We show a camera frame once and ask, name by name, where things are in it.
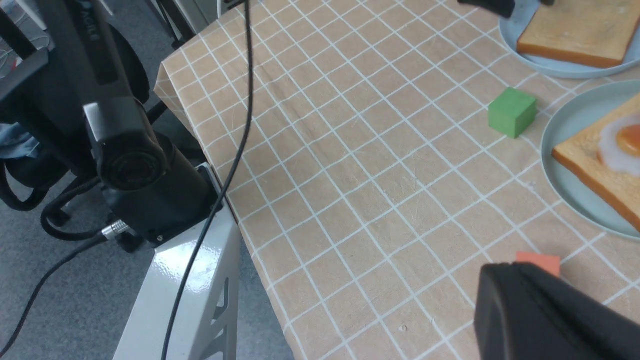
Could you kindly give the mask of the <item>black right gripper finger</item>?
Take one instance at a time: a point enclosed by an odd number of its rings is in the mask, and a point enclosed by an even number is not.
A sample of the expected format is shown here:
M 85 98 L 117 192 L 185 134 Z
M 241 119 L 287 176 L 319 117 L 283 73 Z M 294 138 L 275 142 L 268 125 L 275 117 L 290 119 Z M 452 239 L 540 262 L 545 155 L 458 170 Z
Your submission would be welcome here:
M 473 327 L 482 360 L 637 360 L 640 327 L 532 263 L 487 263 Z

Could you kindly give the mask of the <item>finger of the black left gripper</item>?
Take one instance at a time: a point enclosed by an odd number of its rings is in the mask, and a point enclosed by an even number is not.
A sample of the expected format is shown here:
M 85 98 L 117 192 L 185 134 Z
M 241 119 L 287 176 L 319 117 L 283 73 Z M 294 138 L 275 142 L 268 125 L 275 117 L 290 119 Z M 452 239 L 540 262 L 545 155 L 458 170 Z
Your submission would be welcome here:
M 515 9 L 514 0 L 457 0 L 457 3 L 479 7 L 505 19 L 510 19 Z

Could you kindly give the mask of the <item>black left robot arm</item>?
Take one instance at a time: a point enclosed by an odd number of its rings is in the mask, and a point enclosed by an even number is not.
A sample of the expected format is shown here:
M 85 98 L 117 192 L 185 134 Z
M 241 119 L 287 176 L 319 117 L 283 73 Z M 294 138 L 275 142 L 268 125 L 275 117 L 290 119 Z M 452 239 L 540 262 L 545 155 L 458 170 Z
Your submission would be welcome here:
M 51 237 L 87 241 L 83 252 L 117 240 L 128 252 L 146 240 L 157 247 L 204 220 L 195 247 L 206 239 L 249 141 L 255 99 L 255 56 L 249 5 L 243 25 L 247 46 L 246 123 L 220 190 L 188 163 L 170 139 L 153 130 L 165 110 L 144 109 L 146 71 L 128 41 L 105 20 L 94 0 L 46 0 L 55 50 L 36 48 L 1 12 L 1 39 L 22 59 L 1 79 L 1 169 L 17 163 L 18 182 L 32 188 L 21 200 L 1 173 L 1 200 L 29 212 L 66 172 L 77 180 L 43 208 L 39 221 Z M 65 232 L 63 206 L 97 185 L 115 220 L 105 228 Z

